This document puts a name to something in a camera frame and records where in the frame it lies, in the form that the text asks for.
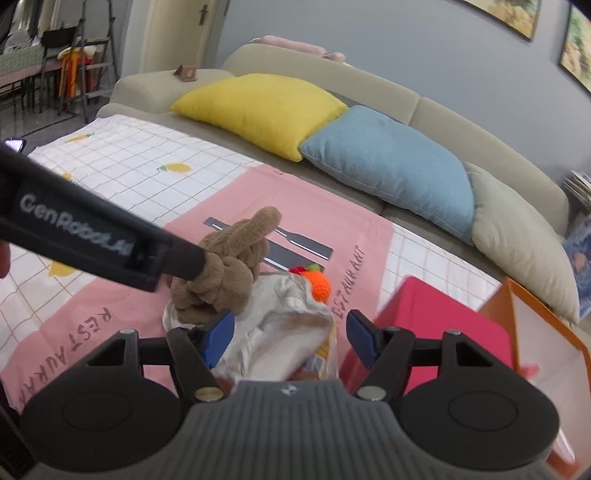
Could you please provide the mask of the blue anime print pillow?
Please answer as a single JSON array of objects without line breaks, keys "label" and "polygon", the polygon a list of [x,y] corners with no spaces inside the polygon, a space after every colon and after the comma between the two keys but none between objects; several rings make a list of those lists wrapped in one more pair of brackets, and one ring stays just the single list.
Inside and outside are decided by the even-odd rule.
[{"label": "blue anime print pillow", "polygon": [[590,314],[590,219],[583,221],[564,241],[563,247],[571,263],[580,303],[579,317]]}]

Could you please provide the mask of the orange knitted fruit toy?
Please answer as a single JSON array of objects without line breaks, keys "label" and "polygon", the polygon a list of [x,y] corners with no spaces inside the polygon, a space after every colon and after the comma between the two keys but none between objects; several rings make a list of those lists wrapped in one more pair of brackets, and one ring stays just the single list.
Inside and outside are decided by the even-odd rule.
[{"label": "orange knitted fruit toy", "polygon": [[311,294],[315,301],[327,304],[332,294],[332,284],[329,278],[322,272],[318,264],[297,266],[288,270],[291,274],[299,275],[311,284]]}]

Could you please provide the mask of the metal rack with orange items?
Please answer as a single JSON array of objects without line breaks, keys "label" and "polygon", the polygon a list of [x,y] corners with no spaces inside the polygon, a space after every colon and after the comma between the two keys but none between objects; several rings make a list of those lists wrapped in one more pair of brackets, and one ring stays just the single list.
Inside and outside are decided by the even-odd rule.
[{"label": "metal rack with orange items", "polygon": [[48,73],[48,53],[53,51],[60,64],[58,81],[58,114],[79,105],[84,123],[89,118],[89,104],[107,98],[119,80],[117,52],[114,41],[114,7],[112,1],[103,1],[106,8],[106,34],[89,37],[86,24],[90,1],[81,2],[81,13],[74,27],[46,30],[41,36],[43,57],[41,66],[40,99],[44,95],[43,82]]}]

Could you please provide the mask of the brown plush toy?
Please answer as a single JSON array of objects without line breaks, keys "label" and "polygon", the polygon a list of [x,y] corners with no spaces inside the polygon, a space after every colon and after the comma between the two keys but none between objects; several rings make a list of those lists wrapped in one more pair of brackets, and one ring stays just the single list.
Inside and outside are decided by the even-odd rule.
[{"label": "brown plush toy", "polygon": [[206,235],[198,246],[205,251],[205,266],[191,280],[170,280],[170,301],[178,321],[190,325],[211,323],[224,310],[242,313],[259,277],[260,264],[269,254],[266,239],[280,225],[280,211],[264,207]]}]

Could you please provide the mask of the pink plush on sofa back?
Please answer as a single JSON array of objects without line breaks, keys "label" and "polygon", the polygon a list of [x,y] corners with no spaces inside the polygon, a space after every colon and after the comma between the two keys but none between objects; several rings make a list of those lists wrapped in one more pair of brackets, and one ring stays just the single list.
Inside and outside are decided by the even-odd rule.
[{"label": "pink plush on sofa back", "polygon": [[264,45],[270,45],[283,49],[289,49],[300,53],[317,56],[320,58],[332,60],[339,63],[346,62],[346,55],[341,52],[329,52],[324,47],[306,42],[294,41],[280,36],[264,35],[256,39],[257,42]]}]

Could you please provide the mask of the beige sofa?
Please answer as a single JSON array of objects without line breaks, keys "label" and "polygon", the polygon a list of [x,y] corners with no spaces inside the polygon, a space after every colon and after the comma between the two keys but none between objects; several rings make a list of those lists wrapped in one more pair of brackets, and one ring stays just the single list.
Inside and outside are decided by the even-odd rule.
[{"label": "beige sofa", "polygon": [[413,212],[342,184],[307,160],[294,163],[260,149],[213,125],[170,110],[184,94],[213,82],[246,74],[276,74],[311,82],[350,107],[360,105],[408,125],[453,153],[465,165],[476,165],[514,189],[564,240],[569,202],[564,191],[542,170],[497,137],[447,107],[392,81],[308,54],[263,44],[247,44],[218,69],[205,69],[184,84],[169,70],[120,79],[110,101],[98,114],[122,114],[170,127],[245,154],[351,200],[460,256],[495,278],[508,276],[476,247],[469,246]]}]

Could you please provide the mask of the smartphone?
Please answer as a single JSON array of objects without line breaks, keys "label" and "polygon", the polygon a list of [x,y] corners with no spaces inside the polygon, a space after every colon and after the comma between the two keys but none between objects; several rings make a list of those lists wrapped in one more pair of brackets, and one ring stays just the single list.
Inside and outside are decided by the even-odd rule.
[{"label": "smartphone", "polygon": [[4,145],[17,153],[22,153],[26,147],[26,140],[21,138],[8,138],[4,141]]}]

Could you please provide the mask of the grey-green cushion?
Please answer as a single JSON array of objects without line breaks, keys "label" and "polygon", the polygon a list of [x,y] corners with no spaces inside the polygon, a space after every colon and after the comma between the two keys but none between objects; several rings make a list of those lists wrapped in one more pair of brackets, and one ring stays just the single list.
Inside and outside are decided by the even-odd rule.
[{"label": "grey-green cushion", "polygon": [[574,273],[552,226],[486,170],[471,163],[465,169],[475,198],[475,247],[556,315],[577,323],[580,301]]}]

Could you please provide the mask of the yellow cushion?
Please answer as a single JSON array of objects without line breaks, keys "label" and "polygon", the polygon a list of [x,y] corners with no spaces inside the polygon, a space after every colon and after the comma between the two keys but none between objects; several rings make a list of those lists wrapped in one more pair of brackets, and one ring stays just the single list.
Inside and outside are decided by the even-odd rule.
[{"label": "yellow cushion", "polygon": [[266,152],[300,162],[300,145],[348,110],[317,85],[274,74],[228,77],[194,89],[170,110],[231,132]]}]

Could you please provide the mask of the blue cushion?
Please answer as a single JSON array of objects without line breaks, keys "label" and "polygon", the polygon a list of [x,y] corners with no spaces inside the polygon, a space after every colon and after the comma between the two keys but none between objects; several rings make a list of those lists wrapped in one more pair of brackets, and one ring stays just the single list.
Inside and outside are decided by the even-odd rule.
[{"label": "blue cushion", "polygon": [[465,167],[420,131],[356,105],[301,143],[300,151],[342,184],[472,242],[475,200]]}]

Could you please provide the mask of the silver foil bag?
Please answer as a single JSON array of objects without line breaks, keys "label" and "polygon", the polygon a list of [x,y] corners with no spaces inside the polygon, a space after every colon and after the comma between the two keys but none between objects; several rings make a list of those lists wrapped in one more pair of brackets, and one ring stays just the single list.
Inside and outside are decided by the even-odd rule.
[{"label": "silver foil bag", "polygon": [[[169,300],[166,331],[197,326],[178,321]],[[242,380],[326,379],[337,375],[337,328],[327,304],[315,301],[311,284],[287,272],[263,273],[245,310],[235,315],[235,334],[213,369],[230,384]]]}]

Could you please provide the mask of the framed landscape picture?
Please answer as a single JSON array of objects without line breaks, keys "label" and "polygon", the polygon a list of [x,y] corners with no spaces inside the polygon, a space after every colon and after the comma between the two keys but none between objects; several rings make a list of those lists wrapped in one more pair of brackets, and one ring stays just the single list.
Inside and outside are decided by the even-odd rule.
[{"label": "framed landscape picture", "polygon": [[534,38],[541,0],[459,0],[476,11],[493,18],[524,40]]}]

